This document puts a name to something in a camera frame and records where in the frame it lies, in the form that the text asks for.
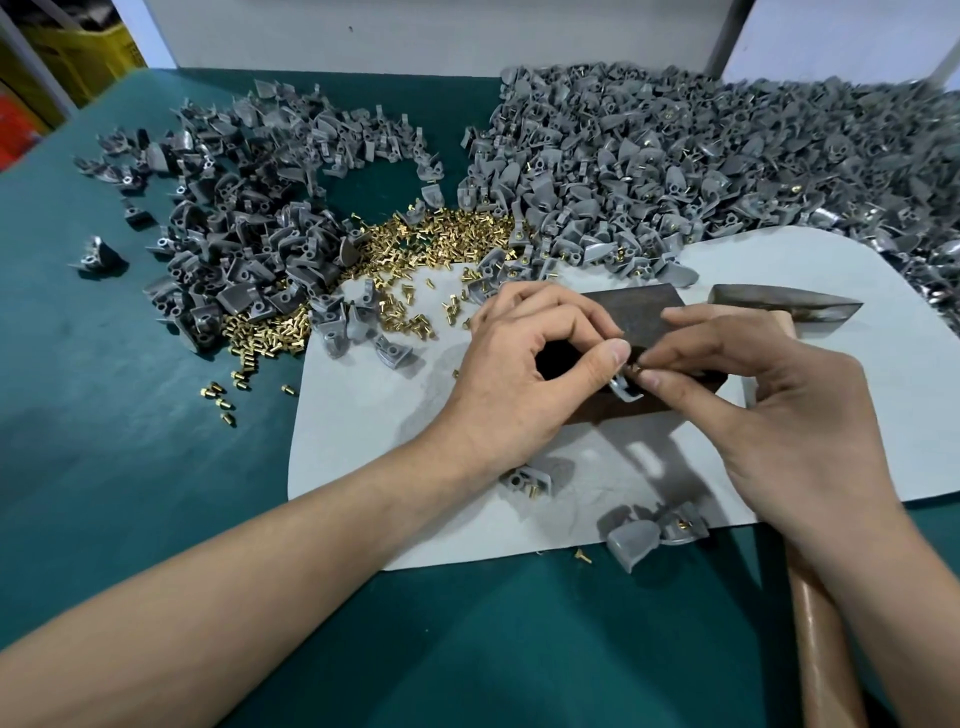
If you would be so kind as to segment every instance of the hammer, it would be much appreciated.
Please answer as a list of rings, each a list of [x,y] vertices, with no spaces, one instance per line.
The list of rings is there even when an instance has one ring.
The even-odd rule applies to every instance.
[[[843,323],[863,305],[826,293],[776,285],[714,285],[709,303],[773,313],[791,338],[794,322]],[[860,686],[843,621],[813,568],[789,542],[786,567],[793,595],[805,728],[867,728]]]

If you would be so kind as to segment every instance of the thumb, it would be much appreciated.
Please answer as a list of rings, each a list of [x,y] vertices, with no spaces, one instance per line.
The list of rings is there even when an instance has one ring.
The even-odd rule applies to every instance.
[[[700,382],[680,372],[644,369],[640,372],[639,384],[697,425],[714,445],[720,443],[735,418],[745,414],[740,407],[717,397]]]
[[[630,358],[630,344],[607,339],[588,350],[569,372],[549,382],[562,407],[570,412],[609,382]]]

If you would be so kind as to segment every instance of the fingernail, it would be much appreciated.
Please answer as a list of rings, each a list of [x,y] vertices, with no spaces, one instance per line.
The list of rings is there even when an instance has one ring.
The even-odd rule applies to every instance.
[[[656,372],[650,369],[644,369],[640,372],[640,386],[644,389],[654,391],[660,386],[660,377]]]
[[[630,342],[624,339],[611,339],[610,351],[613,352],[613,358],[616,359],[616,366],[621,367],[627,363],[630,358]]]

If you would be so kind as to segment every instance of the green work surface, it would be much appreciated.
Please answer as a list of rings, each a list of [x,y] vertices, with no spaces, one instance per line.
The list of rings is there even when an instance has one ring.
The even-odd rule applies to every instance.
[[[320,83],[341,108],[408,112],[442,155],[451,202],[467,166],[464,126],[486,126],[499,86],[261,75],[301,90]],[[286,499],[297,401],[279,387],[299,385],[300,362],[265,360],[252,391],[231,389],[237,427],[225,426],[199,391],[226,384],[236,360],[195,356],[154,323],[141,289],[164,272],[144,250],[157,229],[131,231],[119,194],[70,161],[99,156],[96,133],[120,125],[157,137],[176,126],[169,109],[184,97],[223,105],[252,79],[135,73],[0,176],[0,645]],[[421,186],[409,161],[325,182],[338,211],[374,222]],[[151,180],[143,206],[157,219],[174,186]],[[130,269],[89,280],[67,268],[92,234]],[[913,513],[957,570],[960,498]],[[629,576],[604,548],[585,551],[592,565],[560,550],[381,573],[226,724],[800,725],[789,590],[771,529],[661,548]]]

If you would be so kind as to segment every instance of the red object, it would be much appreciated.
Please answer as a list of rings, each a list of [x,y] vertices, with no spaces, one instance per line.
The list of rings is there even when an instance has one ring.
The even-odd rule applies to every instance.
[[[0,170],[23,157],[41,138],[20,106],[6,94],[0,94]]]

